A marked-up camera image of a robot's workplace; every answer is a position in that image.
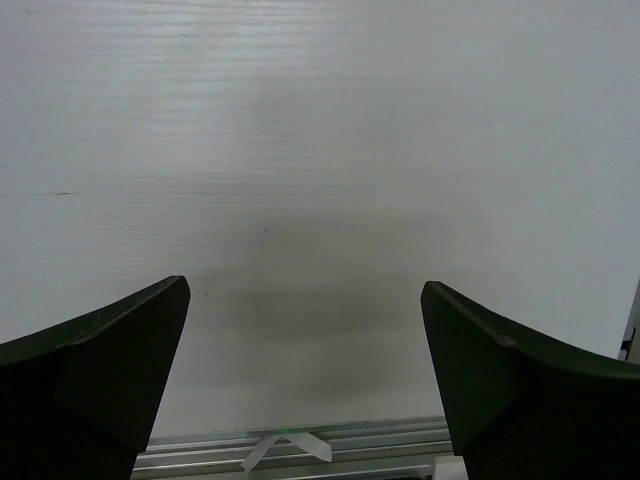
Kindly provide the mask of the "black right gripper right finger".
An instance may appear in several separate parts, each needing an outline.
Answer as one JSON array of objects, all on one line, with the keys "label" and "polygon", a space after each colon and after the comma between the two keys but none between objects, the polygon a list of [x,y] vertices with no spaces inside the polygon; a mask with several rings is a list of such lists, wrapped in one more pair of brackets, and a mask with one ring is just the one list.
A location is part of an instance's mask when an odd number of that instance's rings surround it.
[{"label": "black right gripper right finger", "polygon": [[421,310],[471,479],[636,479],[639,367],[538,332],[438,281]]}]

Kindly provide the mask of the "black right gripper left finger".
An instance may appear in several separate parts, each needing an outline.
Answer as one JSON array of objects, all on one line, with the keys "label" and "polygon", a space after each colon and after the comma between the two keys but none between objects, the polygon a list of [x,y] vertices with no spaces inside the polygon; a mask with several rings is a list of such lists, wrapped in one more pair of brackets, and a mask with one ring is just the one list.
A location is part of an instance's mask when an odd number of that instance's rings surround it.
[{"label": "black right gripper left finger", "polygon": [[1,346],[1,476],[128,479],[147,448],[190,302],[170,276]]}]

